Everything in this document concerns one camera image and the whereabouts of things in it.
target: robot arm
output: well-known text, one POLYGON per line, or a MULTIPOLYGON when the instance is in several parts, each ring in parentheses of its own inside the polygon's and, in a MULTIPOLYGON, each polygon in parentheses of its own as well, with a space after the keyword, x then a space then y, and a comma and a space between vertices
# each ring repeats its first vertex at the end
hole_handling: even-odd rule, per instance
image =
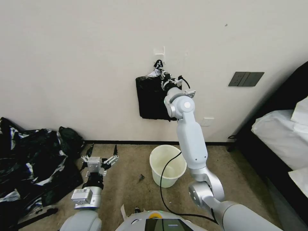
POLYGON ((249 208, 232 201, 224 201, 221 182, 206 166, 208 157, 200 125, 194 118, 195 91, 182 92, 174 79, 162 82, 167 92, 165 106, 170 117, 178 119, 177 135, 182 155, 191 176, 196 180, 189 186, 189 194, 197 206, 213 214, 225 231, 281 230, 249 208))

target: white bucket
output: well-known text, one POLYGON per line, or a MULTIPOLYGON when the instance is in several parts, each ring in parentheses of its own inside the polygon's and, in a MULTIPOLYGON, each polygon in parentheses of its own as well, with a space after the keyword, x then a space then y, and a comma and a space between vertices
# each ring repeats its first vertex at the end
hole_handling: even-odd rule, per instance
MULTIPOLYGON (((179 154, 180 151, 181 150, 171 145, 161 145, 153 149, 150 154, 150 165, 152 168, 153 180, 157 185, 160 185, 161 173, 166 163, 179 154)), ((163 188, 169 188, 174 185, 176 180, 184 174, 186 167, 187 164, 182 154, 172 160, 164 171, 161 186, 163 188)))

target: wall outlet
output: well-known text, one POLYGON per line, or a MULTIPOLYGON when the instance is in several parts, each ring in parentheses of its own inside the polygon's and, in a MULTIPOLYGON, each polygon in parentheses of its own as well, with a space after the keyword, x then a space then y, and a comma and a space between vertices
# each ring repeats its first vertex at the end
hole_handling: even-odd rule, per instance
POLYGON ((204 117, 200 125, 204 127, 209 127, 213 124, 213 122, 214 122, 214 118, 204 117))

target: metal bracket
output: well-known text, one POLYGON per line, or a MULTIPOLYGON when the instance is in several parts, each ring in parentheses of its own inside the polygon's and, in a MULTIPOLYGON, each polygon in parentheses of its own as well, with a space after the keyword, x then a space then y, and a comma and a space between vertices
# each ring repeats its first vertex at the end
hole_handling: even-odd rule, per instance
POLYGON ((195 90, 191 90, 191 91, 185 90, 184 94, 190 98, 193 98, 196 94, 196 91, 195 90))

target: black cable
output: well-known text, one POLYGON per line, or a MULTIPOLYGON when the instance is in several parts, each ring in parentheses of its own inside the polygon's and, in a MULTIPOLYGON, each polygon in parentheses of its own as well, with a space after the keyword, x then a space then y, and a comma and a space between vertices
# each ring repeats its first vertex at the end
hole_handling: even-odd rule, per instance
POLYGON ((182 151, 181 151, 179 154, 177 154, 175 157, 173 157, 171 160, 169 160, 169 161, 166 163, 166 165, 165 165, 165 167, 164 167, 164 169, 163 169, 163 172, 161 173, 159 189, 160 189, 160 196, 161 196, 161 199, 162 199, 162 201, 163 201, 163 203, 164 203, 164 206, 166 207, 166 209, 167 209, 169 212, 171 212, 171 213, 173 213, 173 214, 175 214, 175 215, 178 215, 178 216, 191 216, 191 217, 205 218, 205 219, 207 219, 207 220, 210 220, 210 221, 214 222, 215 224, 218 224, 216 220, 214 220, 214 219, 212 219, 212 218, 210 218, 210 217, 206 217, 206 216, 199 215, 199 214, 176 213, 176 212, 172 211, 171 209, 169 209, 169 208, 167 207, 167 205, 166 205, 166 203, 165 203, 165 201, 164 201, 164 198, 163 198, 163 193, 161 192, 161 180, 163 179, 163 174, 164 174, 164 171, 165 171, 167 165, 168 165, 172 160, 174 160, 175 158, 177 158, 181 153, 182 153, 182 151))
POLYGON ((184 80, 184 82, 187 84, 188 88, 190 88, 190 85, 188 84, 188 82, 181 75, 178 77, 178 79, 184 80))

